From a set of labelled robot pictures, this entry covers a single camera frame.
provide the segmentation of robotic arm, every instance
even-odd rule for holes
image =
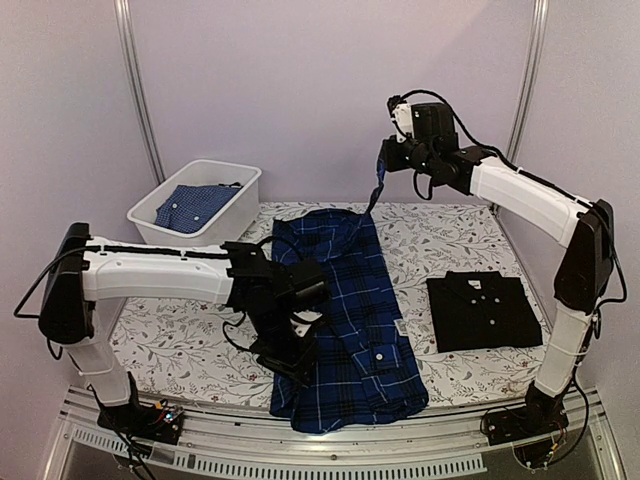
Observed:
[[[309,382],[317,352],[313,332],[325,320],[320,316],[309,325],[296,312],[329,298],[315,260],[285,266],[267,260],[261,244],[238,242],[188,249],[123,244],[92,238],[87,224],[76,223],[48,271],[39,328],[48,341],[64,346],[88,379],[104,428],[175,444],[182,424],[175,407],[139,404],[133,377],[99,332],[95,305],[107,298],[188,298],[242,311],[258,334],[248,348],[258,363]]]
[[[413,93],[443,103],[410,105]],[[499,150],[479,144],[446,101],[428,91],[392,97],[387,104],[397,134],[383,141],[381,158],[389,172],[414,170],[431,177],[433,188],[448,185],[500,205],[549,234],[566,249],[554,288],[557,310],[544,361],[516,412],[488,415],[492,444],[510,442],[565,427],[562,398],[584,356],[599,320],[596,305],[613,270],[613,209],[599,200],[579,199],[528,172],[516,169]],[[458,121],[474,146],[460,149]]]

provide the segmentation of blue checkered shirt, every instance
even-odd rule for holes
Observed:
[[[213,218],[240,186],[178,185],[171,196],[156,210],[155,224],[180,233],[195,233]]]
[[[274,379],[271,414],[290,418],[295,430],[325,433],[353,423],[390,423],[427,405],[409,340],[395,327],[402,314],[369,213],[383,177],[379,164],[379,184],[364,214],[325,209],[274,222],[275,236],[321,262],[331,288],[331,324],[316,333],[312,384],[304,388],[280,375]],[[273,245],[273,258],[295,261],[281,242]]]

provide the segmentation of white plastic bin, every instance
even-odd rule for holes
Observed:
[[[227,240],[235,241],[258,216],[258,178],[261,174],[262,170],[257,167],[195,160],[140,200],[129,210],[127,218],[136,224],[140,235],[149,245],[202,247],[218,245]],[[200,187],[234,182],[242,184],[240,191],[197,232],[180,233],[153,224],[157,208],[178,185]]]

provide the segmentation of white wall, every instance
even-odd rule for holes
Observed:
[[[615,210],[630,300],[604,307],[602,339],[585,365],[614,428],[629,478],[640,478],[640,3],[550,2],[538,82],[518,163]],[[552,308],[562,252],[505,216],[527,270]],[[617,294],[618,282],[610,292]]]
[[[0,477],[13,480],[36,478],[75,375],[49,357],[34,322],[11,312],[70,223],[136,239],[125,214],[153,183],[113,3],[0,9]]]
[[[478,138],[506,145],[533,2],[136,0],[131,12],[167,173],[215,158],[261,167],[263,200],[366,201],[391,95],[436,90]],[[410,173],[388,177],[384,200],[416,198]]]

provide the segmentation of floral pattern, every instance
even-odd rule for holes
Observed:
[[[360,204],[266,203],[242,240],[257,241],[274,218],[290,220],[326,207],[363,211]],[[542,311],[513,251],[488,207],[478,205],[385,204],[372,213],[389,275],[430,396],[431,407],[462,406],[524,395],[545,348],[499,348],[438,353],[426,288],[428,277],[449,270],[498,270],[522,277],[543,331]],[[268,407],[272,374],[222,335],[222,322],[240,314],[219,305],[178,299],[127,301],[111,337],[113,349],[143,391],[193,402]],[[230,328],[249,345],[250,322]]]

